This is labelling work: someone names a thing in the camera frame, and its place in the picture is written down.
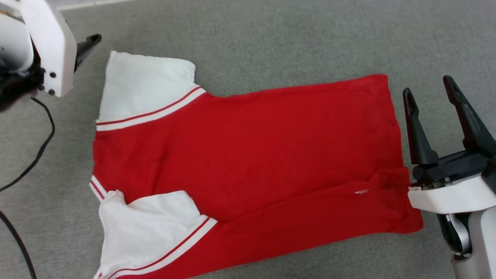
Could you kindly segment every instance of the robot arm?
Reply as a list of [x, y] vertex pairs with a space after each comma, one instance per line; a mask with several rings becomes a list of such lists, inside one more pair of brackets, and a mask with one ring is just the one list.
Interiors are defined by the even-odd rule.
[[443, 81], [462, 125], [465, 150], [438, 157], [406, 88], [408, 142], [412, 163], [417, 164], [417, 182], [408, 197], [414, 208], [437, 213], [457, 278], [496, 278], [496, 142], [453, 78]]
[[45, 0], [0, 3], [21, 17], [0, 13], [0, 112], [35, 90], [65, 96], [74, 72], [102, 37], [76, 44], [62, 15]]

